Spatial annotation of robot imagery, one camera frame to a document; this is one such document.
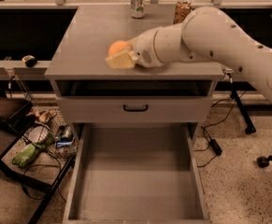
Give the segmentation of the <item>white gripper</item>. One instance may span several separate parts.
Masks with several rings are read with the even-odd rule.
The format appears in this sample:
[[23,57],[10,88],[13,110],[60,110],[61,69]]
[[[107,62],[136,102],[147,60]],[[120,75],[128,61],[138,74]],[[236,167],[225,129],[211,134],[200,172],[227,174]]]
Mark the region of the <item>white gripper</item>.
[[161,67],[164,63],[155,51],[155,37],[158,29],[150,29],[130,40],[133,50],[123,49],[106,57],[107,65],[112,69],[131,69],[136,63],[146,67]]

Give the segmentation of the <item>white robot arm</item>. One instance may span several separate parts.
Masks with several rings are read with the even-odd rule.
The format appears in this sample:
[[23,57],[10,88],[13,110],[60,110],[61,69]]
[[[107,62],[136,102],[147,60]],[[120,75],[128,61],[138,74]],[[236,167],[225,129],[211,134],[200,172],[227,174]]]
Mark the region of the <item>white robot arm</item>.
[[272,104],[272,49],[215,7],[199,7],[181,23],[157,27],[108,49],[112,69],[211,60],[238,72]]

